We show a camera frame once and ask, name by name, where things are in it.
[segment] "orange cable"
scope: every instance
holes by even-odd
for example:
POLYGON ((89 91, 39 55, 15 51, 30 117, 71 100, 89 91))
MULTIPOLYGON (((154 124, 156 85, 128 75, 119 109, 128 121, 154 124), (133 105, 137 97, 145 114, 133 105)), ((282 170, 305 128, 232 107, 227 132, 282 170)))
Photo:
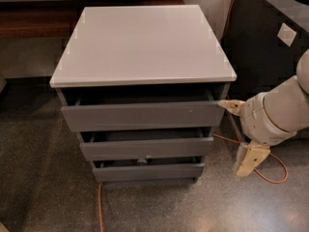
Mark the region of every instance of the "orange cable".
MULTIPOLYGON (((218 137, 218 138, 221 138, 221 139, 224 139, 224 140, 227 140, 227 141, 230 141, 230 142, 234 142, 234 143, 240 144, 240 140, 239 140, 239 136, 238 136, 238 134, 237 134, 236 126, 232 123, 232 118, 231 118, 232 115, 231 115, 231 113, 230 113, 228 110, 227 110, 227 112, 228 112, 228 114, 229 114, 229 116, 230 116, 230 122, 231 122, 231 124, 232 124, 232 126, 233 126, 233 129, 234 129, 235 135, 236 135, 237 138, 238 138, 238 141, 233 140, 233 139, 228 138, 228 137, 225 137, 225 136, 222 136, 222 135, 218 135, 218 134, 213 134, 213 136, 218 137)), ((278 158, 277 156, 275 156, 275 155, 272 154, 272 153, 270 153, 269 155, 272 156, 273 158, 275 158, 276 160, 278 160, 279 163, 283 166, 283 169, 284 169, 284 172, 285 172, 284 178, 283 178, 282 180, 280 180, 280 181, 272 181, 271 179, 269 179, 269 178, 267 178, 265 175, 263 175, 257 168, 254 168, 254 171, 255 171, 258 175, 260 175, 260 177, 262 177, 264 180, 266 180, 266 181, 268 181, 268 182, 270 182, 270 183, 272 183, 272 184, 282 184, 282 183, 284 183, 284 182, 288 179, 288 177, 289 177, 288 168, 286 167, 286 165, 283 163, 283 161, 282 161, 280 158, 278 158)))
POLYGON ((225 36, 226 32, 228 31, 229 24, 230 24, 231 11, 232 11, 234 2, 235 2, 235 0, 232 0, 232 2, 230 4, 230 8, 229 8, 229 12, 228 12, 228 15, 227 15, 226 24, 225 24, 225 28, 224 28, 223 36, 222 36, 221 40, 223 39, 223 37, 225 36))
POLYGON ((279 163, 283 166, 284 172, 285 172, 285 176, 284 176, 284 178, 283 178, 282 180, 280 180, 280 181, 272 181, 272 180, 270 180, 269 178, 267 178, 266 176, 264 176, 258 169, 255 168, 254 171, 255 171, 258 175, 260 175, 264 180, 266 180, 266 181, 268 181, 268 182, 270 182, 270 183, 273 183, 273 184, 282 184, 282 183, 284 183, 284 182, 288 179, 288 176, 289 176, 288 168, 286 167, 286 165, 283 163, 283 161, 282 161, 280 158, 278 158, 277 156, 275 156, 275 155, 272 154, 272 153, 270 153, 270 156, 272 156, 273 158, 275 158, 276 160, 278 160, 279 163))
POLYGON ((99 219, 99 231, 104 232, 102 221, 102 208, 101 208, 101 184, 98 184, 98 219, 99 219))
POLYGON ((224 140, 227 140, 227 141, 230 141, 230 142, 233 142, 233 143, 237 143, 237 144, 239 144, 239 142, 238 142, 238 141, 233 140, 233 139, 230 139, 230 138, 227 138, 227 137, 224 137, 224 136, 222 136, 222 135, 213 134, 213 136, 218 137, 218 138, 221 138, 221 139, 224 139, 224 140))

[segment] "speckled floor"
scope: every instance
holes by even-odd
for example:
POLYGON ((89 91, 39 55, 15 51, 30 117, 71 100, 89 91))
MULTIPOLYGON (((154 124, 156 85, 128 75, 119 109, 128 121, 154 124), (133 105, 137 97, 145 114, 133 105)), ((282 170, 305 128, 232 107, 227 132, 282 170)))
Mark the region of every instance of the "speckled floor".
MULTIPOLYGON (((0 100, 0 221, 11 232, 98 231, 96 183, 45 85, 9 84, 0 100)), ((234 136, 224 118, 217 133, 234 136)), ((105 232, 309 231, 309 140, 273 148, 290 176, 233 177, 237 145, 214 139, 194 185, 104 188, 105 232)), ((283 176, 268 159, 260 169, 283 176)))

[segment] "white label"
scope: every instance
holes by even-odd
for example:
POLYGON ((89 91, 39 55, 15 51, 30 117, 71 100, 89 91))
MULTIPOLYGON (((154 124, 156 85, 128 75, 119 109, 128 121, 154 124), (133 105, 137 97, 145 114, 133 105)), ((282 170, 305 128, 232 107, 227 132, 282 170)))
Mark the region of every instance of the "white label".
POLYGON ((287 24, 282 23, 281 28, 278 33, 279 39, 286 45, 291 46, 296 36, 296 31, 287 26, 287 24))

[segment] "drawer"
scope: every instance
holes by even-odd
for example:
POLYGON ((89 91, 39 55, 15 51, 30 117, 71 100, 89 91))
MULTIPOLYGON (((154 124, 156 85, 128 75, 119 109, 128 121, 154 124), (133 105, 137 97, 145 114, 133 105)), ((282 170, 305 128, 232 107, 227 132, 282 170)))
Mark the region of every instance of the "drawer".
POLYGON ((203 156, 212 137, 200 128, 82 132, 86 160, 161 159, 203 156))
POLYGON ((67 89, 62 108, 71 131, 219 126, 224 110, 201 84, 67 89))
POLYGON ((204 165, 194 163, 194 159, 153 159, 144 166, 137 166, 132 160, 99 161, 93 171, 98 182, 197 178, 202 175, 204 165))

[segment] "drawer front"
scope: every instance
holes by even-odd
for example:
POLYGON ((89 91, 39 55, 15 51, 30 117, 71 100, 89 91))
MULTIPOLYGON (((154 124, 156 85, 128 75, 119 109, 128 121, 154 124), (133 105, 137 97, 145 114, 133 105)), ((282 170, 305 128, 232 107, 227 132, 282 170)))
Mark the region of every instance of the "drawer front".
POLYGON ((82 143, 86 160, 161 159, 204 156, 212 137, 121 142, 82 143))
POLYGON ((217 101, 64 106, 71 131, 116 131, 219 126, 217 101))
POLYGON ((156 166, 103 167, 95 168, 94 175, 98 182, 197 178, 202 175, 203 168, 204 165, 202 163, 156 166))

